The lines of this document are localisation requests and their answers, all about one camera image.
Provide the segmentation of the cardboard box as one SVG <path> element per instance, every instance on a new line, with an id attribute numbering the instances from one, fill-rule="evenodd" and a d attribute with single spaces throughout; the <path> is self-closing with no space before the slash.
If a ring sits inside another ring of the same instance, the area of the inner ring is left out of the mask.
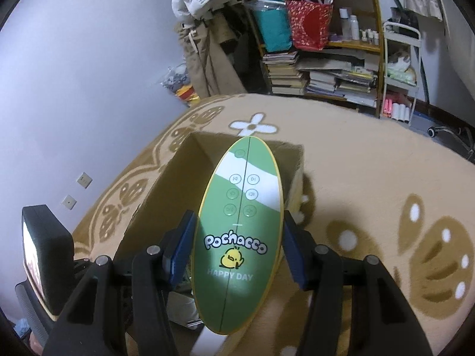
<path id="1" fill-rule="evenodd" d="M 220 133 L 188 135 L 134 214 L 114 256 L 114 264 L 128 265 L 138 252 L 159 244 L 167 231 L 177 227 L 185 211 L 194 211 L 198 221 L 200 204 L 214 169 L 225 151 L 240 138 L 242 137 Z M 290 212 L 290 209 L 300 205 L 303 187 L 301 170 L 303 151 L 300 146 L 286 142 L 265 141 L 265 143 L 274 154 L 280 172 L 284 213 Z M 189 261 L 180 283 L 191 284 L 194 237 L 195 232 Z M 276 272 L 282 257 L 282 243 L 283 235 Z M 197 311 L 197 320 L 202 322 L 194 297 L 192 303 Z"/>

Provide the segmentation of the green Pochacco oval board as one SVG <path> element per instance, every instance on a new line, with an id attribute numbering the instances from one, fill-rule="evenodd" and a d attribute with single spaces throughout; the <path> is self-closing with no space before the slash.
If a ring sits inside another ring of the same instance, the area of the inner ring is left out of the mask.
<path id="1" fill-rule="evenodd" d="M 278 264 L 283 221 L 274 154 L 258 137 L 238 139 L 209 179 L 191 254 L 197 310 L 214 333 L 239 331 L 264 302 Z"/>

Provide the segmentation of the white remote control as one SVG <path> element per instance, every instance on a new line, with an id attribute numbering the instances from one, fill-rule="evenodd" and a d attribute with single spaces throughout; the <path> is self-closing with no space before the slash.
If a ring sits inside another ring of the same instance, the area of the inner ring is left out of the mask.
<path id="1" fill-rule="evenodd" d="M 227 335 L 214 333 L 204 326 L 191 348 L 191 356 L 217 356 L 227 339 Z"/>

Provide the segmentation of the beige patterned carpet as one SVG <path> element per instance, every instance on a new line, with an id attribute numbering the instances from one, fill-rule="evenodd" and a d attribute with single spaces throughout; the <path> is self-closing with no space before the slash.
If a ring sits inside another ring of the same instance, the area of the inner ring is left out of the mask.
<path id="1" fill-rule="evenodd" d="M 378 256 L 435 355 L 474 353 L 474 165 L 393 121 L 331 104 L 247 94 L 191 108 L 96 201 L 74 231 L 77 257 L 115 256 L 134 214 L 193 133 L 300 146 L 295 222 L 340 255 Z"/>

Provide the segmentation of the plush toy bag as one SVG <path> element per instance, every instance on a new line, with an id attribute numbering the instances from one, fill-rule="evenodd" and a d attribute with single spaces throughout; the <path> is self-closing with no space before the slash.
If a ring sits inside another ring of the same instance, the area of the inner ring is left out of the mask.
<path id="1" fill-rule="evenodd" d="M 189 77 L 186 63 L 180 63 L 174 68 L 168 68 L 160 81 L 161 85 L 177 96 L 184 104 L 191 107 L 200 101 L 200 97 Z"/>

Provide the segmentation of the khaki hanging coat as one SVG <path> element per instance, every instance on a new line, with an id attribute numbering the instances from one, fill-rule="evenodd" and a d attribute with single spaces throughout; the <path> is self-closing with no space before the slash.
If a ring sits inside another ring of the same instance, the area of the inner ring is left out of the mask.
<path id="1" fill-rule="evenodd" d="M 175 32 L 183 49 L 191 85 L 201 99 L 246 93 L 221 46 L 237 39 L 222 13 L 217 12 L 211 19 L 193 24 L 178 23 Z"/>

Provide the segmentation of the stack of books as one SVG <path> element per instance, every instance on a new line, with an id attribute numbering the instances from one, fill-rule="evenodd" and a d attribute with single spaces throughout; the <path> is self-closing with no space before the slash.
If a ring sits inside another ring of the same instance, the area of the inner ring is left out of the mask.
<path id="1" fill-rule="evenodd" d="M 262 57 L 270 88 L 275 95 L 302 96 L 308 84 L 307 75 L 297 68 L 299 53 L 269 53 Z"/>

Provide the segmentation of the white utility cart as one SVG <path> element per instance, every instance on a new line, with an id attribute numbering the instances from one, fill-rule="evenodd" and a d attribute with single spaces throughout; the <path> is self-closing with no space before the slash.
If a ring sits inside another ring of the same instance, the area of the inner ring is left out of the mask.
<path id="1" fill-rule="evenodd" d="M 415 27 L 392 21 L 383 26 L 383 77 L 380 114 L 409 126 L 415 112 L 422 58 L 421 33 Z"/>

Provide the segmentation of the wooden bookshelf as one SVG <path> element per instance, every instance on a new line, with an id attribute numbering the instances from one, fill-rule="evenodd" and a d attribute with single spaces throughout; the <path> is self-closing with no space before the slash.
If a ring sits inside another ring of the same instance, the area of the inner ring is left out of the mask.
<path id="1" fill-rule="evenodd" d="M 379 0 L 243 0 L 275 95 L 381 107 Z"/>

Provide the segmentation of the cream bedding pillow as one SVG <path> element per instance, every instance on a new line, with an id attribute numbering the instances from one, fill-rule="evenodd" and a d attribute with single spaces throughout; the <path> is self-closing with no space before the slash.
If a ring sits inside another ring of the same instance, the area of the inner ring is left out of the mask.
<path id="1" fill-rule="evenodd" d="M 449 57 L 457 75 L 474 96 L 474 27 L 468 2 L 440 0 Z"/>

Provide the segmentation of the red gift bag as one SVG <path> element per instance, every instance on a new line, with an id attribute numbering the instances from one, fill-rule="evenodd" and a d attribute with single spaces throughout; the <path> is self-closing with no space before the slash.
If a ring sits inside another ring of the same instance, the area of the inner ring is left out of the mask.
<path id="1" fill-rule="evenodd" d="M 305 52 L 322 51 L 328 44 L 333 4 L 286 0 L 293 46 Z"/>

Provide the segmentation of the teal storage bag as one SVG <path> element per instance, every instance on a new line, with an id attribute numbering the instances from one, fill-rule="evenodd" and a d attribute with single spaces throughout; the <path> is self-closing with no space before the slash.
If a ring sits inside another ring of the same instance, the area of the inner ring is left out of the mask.
<path id="1" fill-rule="evenodd" d="M 285 0 L 250 0 L 252 12 L 267 52 L 284 52 L 292 47 L 292 33 Z"/>

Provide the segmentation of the wall socket lower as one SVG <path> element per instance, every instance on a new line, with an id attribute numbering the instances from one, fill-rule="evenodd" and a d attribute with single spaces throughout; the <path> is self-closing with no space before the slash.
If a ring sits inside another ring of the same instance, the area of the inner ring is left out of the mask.
<path id="1" fill-rule="evenodd" d="M 68 209 L 72 210 L 76 206 L 77 201 L 71 195 L 66 195 L 62 201 L 62 204 Z"/>

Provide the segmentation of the wall socket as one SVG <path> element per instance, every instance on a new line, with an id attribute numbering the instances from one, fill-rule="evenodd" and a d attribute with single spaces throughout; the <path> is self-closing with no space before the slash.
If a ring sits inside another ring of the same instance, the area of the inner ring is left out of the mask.
<path id="1" fill-rule="evenodd" d="M 79 178 L 77 178 L 77 183 L 85 189 L 87 189 L 90 186 L 92 181 L 93 181 L 93 179 L 88 174 L 86 174 L 85 172 L 83 172 L 79 176 Z"/>
<path id="2" fill-rule="evenodd" d="M 66 195 L 62 201 L 62 204 L 68 209 L 72 210 L 76 206 L 77 201 L 71 195 Z"/>

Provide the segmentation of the wall socket upper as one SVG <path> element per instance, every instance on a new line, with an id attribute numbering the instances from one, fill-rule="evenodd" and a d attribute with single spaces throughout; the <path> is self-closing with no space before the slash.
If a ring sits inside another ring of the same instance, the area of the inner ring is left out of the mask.
<path id="1" fill-rule="evenodd" d="M 85 189 L 87 189 L 90 186 L 92 181 L 93 181 L 93 179 L 88 174 L 86 174 L 85 172 L 83 172 L 79 176 L 79 178 L 77 178 L 77 183 Z"/>

